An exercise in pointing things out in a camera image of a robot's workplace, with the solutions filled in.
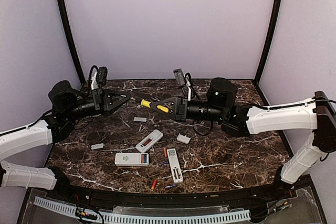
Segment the yellow handled screwdriver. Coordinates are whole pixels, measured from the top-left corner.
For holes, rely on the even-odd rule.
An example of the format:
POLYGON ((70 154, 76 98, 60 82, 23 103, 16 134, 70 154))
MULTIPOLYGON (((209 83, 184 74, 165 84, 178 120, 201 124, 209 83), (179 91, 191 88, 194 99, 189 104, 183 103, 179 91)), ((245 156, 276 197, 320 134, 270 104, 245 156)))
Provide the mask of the yellow handled screwdriver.
POLYGON ((168 108, 166 106, 163 106, 163 105, 160 105, 160 104, 156 104, 156 103, 147 101, 145 99, 142 99, 140 101, 140 100, 137 100, 136 98, 131 98, 131 100, 134 101, 134 102, 137 102, 141 107, 144 107, 144 108, 149 108, 149 109, 156 110, 158 112, 163 112, 163 113, 166 113, 166 114, 171 113, 170 108, 168 108))

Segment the grey battery cover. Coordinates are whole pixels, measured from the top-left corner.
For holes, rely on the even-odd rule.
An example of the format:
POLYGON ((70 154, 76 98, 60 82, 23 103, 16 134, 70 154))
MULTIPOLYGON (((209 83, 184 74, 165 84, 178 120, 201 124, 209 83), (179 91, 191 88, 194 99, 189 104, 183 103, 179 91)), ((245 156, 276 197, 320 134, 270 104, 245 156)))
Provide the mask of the grey battery cover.
POLYGON ((134 122, 146 122, 146 121, 147 121, 147 118, 134 117, 133 121, 134 121, 134 122))

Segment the white remote with barcode label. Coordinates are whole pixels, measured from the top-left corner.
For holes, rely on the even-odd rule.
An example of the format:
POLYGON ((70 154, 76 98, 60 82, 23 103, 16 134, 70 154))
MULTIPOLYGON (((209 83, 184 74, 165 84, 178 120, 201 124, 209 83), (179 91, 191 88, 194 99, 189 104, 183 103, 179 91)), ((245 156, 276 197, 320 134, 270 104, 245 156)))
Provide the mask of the white remote with barcode label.
POLYGON ((159 130, 152 131, 141 142, 139 142, 135 148, 140 153, 147 152, 154 144, 156 144, 163 137, 163 133, 159 130))

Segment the white battery cover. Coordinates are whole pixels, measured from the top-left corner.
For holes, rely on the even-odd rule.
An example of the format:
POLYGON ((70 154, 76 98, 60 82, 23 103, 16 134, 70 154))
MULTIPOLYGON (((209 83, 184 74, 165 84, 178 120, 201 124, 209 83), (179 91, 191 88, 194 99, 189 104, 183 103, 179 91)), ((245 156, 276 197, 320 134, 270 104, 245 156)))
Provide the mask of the white battery cover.
POLYGON ((176 138, 176 140, 178 142, 181 142, 181 143, 184 143, 184 144, 188 144, 191 140, 190 137, 186 136, 186 135, 182 135, 182 134, 179 134, 176 138))
POLYGON ((92 150, 98 150, 98 149, 101 149, 101 148, 104 148, 104 144, 103 143, 91 145, 91 149, 92 150))

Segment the plain white slim remote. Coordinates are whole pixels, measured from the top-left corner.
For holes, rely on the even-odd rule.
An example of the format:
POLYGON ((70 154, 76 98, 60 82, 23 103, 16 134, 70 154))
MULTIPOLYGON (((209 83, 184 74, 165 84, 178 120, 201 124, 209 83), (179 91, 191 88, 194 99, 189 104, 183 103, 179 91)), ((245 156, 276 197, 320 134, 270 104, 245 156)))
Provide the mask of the plain white slim remote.
POLYGON ((116 153, 114 164, 116 166, 148 166, 149 165, 149 154, 148 153, 116 153), (148 155, 148 163, 141 163, 141 155, 148 155))

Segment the white button remote control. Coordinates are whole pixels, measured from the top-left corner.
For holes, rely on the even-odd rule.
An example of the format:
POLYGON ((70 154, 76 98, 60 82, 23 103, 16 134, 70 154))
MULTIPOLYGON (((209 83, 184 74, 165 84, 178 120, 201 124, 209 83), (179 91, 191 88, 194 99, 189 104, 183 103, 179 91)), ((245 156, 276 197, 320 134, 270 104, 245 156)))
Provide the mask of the white button remote control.
POLYGON ((175 148, 171 148, 167 150, 167 157, 169 160, 169 165, 172 173, 172 178, 174 183, 179 184, 182 183, 184 178, 182 175, 182 170, 180 167, 178 155, 175 148))

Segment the red blue battery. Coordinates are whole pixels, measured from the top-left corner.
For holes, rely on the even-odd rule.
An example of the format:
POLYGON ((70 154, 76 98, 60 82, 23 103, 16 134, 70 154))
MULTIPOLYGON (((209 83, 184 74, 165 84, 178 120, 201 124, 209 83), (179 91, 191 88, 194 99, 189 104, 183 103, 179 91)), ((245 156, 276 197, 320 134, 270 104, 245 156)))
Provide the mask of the red blue battery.
POLYGON ((154 190, 155 189, 155 187, 156 187, 156 185, 157 185, 157 179, 155 179, 154 181, 153 181, 153 183, 152 183, 152 186, 151 186, 151 189, 152 190, 154 190))

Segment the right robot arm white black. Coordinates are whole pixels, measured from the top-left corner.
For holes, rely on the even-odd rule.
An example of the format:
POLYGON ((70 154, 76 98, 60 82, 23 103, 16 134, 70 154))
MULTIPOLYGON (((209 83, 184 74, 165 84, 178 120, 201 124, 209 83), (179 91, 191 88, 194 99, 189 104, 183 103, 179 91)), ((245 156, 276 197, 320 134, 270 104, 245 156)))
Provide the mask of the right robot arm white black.
POLYGON ((312 98, 296 103, 261 106, 255 103, 235 105, 237 87, 224 78, 214 78, 207 100, 172 97, 150 103, 149 107, 174 121, 210 121, 218 123, 228 135, 250 136, 263 132, 309 129, 303 146, 280 169, 278 180, 268 188, 273 200, 288 191, 288 185, 312 167, 323 155, 335 152, 335 109, 333 101, 318 91, 312 98))

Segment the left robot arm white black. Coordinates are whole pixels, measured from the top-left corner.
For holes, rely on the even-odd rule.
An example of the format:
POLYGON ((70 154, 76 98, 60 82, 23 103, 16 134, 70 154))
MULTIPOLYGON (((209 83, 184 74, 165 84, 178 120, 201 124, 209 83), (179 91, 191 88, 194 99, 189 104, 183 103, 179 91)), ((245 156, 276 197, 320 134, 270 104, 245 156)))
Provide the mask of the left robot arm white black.
POLYGON ((29 167, 6 159, 32 148, 65 140, 77 121, 90 116, 110 116, 130 100, 128 92, 98 87, 91 95, 74 89, 63 80, 54 85, 48 97, 51 110, 34 123, 1 133, 1 187, 42 188, 53 190, 63 201, 74 197, 69 178, 57 167, 29 167))

